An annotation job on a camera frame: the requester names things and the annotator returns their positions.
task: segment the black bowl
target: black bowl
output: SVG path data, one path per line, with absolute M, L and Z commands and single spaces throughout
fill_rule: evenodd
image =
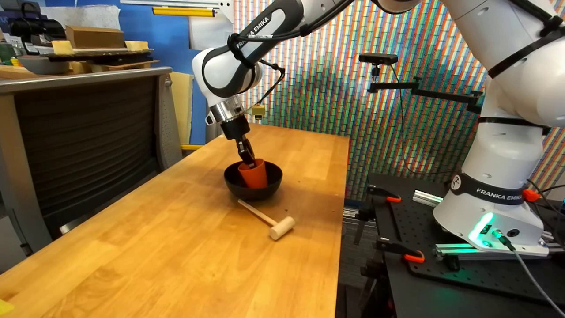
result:
M 278 164 L 265 161 L 269 187 L 264 189 L 249 189 L 239 171 L 239 166 L 241 162 L 235 162 L 225 171 L 227 185 L 235 198 L 258 201 L 267 199 L 278 192 L 283 180 L 283 169 Z

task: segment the blue wall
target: blue wall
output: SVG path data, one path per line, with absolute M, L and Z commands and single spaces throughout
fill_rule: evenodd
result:
M 46 0 L 48 7 L 75 7 L 75 0 Z M 158 65 L 170 65 L 177 72 L 193 74 L 191 62 L 198 51 L 189 48 L 189 19 L 156 16 L 145 5 L 121 5 L 121 0 L 78 0 L 78 5 L 121 7 L 121 26 L 126 39 L 149 40 Z M 205 97 L 195 85 L 191 143 L 205 143 Z

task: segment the bowl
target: bowl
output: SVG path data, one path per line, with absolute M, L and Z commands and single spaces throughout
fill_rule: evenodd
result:
M 23 55 L 18 56 L 18 62 L 36 74 L 66 74 L 71 70 L 68 62 L 52 62 L 48 56 L 41 55 Z
M 235 198 L 246 201 L 258 201 L 267 199 L 278 192 L 283 180 L 283 169 L 278 164 L 265 161 L 269 185 L 264 189 L 249 189 L 239 171 L 239 166 L 241 162 L 235 162 L 228 166 L 225 171 L 227 185 Z

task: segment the wall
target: wall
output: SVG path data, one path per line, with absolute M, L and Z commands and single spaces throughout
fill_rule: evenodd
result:
M 237 30 L 269 2 L 237 2 Z M 564 12 L 564 0 L 555 2 Z M 352 136 L 348 198 L 361 199 L 370 173 L 445 180 L 456 171 L 474 139 L 477 115 L 463 104 L 414 97 L 408 92 L 368 93 L 370 65 L 359 53 L 400 55 L 403 81 L 423 76 L 430 90 L 470 93 L 486 86 L 486 72 L 472 56 L 440 0 L 391 16 L 371 2 L 348 10 L 308 39 L 274 49 L 267 60 L 288 69 L 287 81 L 267 101 L 267 123 Z M 394 81 L 387 70 L 380 81 Z M 276 74 L 244 95 L 253 104 Z M 550 166 L 564 166 L 564 132 L 548 138 L 550 155 L 537 173 L 541 185 L 555 182 Z
M 75 7 L 75 0 L 46 0 L 48 7 Z M 170 65 L 177 72 L 193 74 L 193 56 L 189 49 L 189 19 L 175 16 L 154 16 L 145 5 L 121 5 L 121 0 L 78 0 L 78 5 L 117 5 L 121 7 L 121 26 L 126 39 L 149 40 L 158 65 Z M 202 92 L 193 90 L 193 125 L 191 143 L 205 143 L 205 99 Z

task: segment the floor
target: floor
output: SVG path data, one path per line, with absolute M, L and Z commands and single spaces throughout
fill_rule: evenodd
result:
M 361 275 L 362 265 L 375 256 L 377 226 L 368 222 L 361 244 L 355 245 L 357 210 L 347 208 L 343 219 L 340 290 L 336 318 L 359 318 L 362 313 L 362 290 L 366 277 Z

